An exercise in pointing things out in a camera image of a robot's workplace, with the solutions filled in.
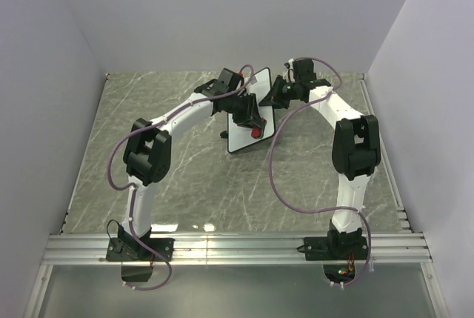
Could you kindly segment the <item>small black-framed whiteboard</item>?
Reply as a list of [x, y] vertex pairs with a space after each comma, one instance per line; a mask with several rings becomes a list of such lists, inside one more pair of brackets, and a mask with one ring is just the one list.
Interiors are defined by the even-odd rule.
[[265, 67], [256, 72], [246, 90], [238, 96], [235, 112], [227, 114], [227, 151], [236, 153], [273, 137], [276, 131], [272, 106], [259, 103], [270, 92], [271, 71]]

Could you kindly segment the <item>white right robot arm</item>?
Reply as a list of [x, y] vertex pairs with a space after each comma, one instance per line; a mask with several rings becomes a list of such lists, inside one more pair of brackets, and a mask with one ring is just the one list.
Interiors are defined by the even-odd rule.
[[329, 254], [344, 258], [353, 249], [349, 235], [360, 235], [365, 192], [375, 168], [381, 162], [379, 122], [372, 114], [363, 114], [350, 106], [325, 79], [311, 75], [303, 82], [289, 82], [279, 75], [261, 105], [287, 109], [291, 101], [299, 100], [303, 106], [316, 110], [333, 129], [331, 159], [338, 174], [336, 206], [330, 220], [332, 237], [327, 240]]

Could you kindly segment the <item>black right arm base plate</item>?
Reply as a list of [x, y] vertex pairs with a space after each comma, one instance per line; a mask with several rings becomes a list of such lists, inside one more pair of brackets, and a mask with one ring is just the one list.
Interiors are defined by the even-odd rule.
[[343, 241], [328, 236], [308, 236], [303, 238], [303, 244], [296, 250], [304, 254], [307, 261], [363, 260], [368, 256], [368, 244], [364, 237]]

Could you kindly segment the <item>red and black whiteboard eraser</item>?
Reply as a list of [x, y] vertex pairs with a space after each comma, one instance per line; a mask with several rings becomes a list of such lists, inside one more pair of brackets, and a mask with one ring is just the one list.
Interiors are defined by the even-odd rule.
[[251, 136], [253, 139], [260, 139], [263, 136], [264, 131], [259, 127], [254, 127], [251, 130]]

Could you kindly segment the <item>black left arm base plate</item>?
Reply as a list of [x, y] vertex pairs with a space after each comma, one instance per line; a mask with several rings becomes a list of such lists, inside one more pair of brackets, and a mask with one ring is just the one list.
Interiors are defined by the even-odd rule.
[[107, 262], [145, 262], [164, 260], [170, 261], [173, 256], [174, 239], [172, 238], [151, 238], [145, 244], [153, 251], [159, 253], [161, 257], [147, 248], [144, 248], [135, 240], [124, 242], [118, 237], [111, 238], [108, 244], [105, 260]]

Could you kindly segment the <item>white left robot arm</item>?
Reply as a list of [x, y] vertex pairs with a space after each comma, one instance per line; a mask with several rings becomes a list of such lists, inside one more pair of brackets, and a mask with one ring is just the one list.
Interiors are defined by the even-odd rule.
[[210, 98], [193, 93], [158, 118], [134, 122], [123, 155], [129, 184], [116, 188], [129, 190], [122, 227], [130, 235], [123, 250], [131, 259], [141, 260], [149, 254], [150, 242], [144, 236], [151, 232], [151, 208], [157, 184], [170, 169], [173, 142], [219, 112], [227, 114], [228, 153], [237, 153], [275, 134], [274, 110], [261, 106], [254, 93]]

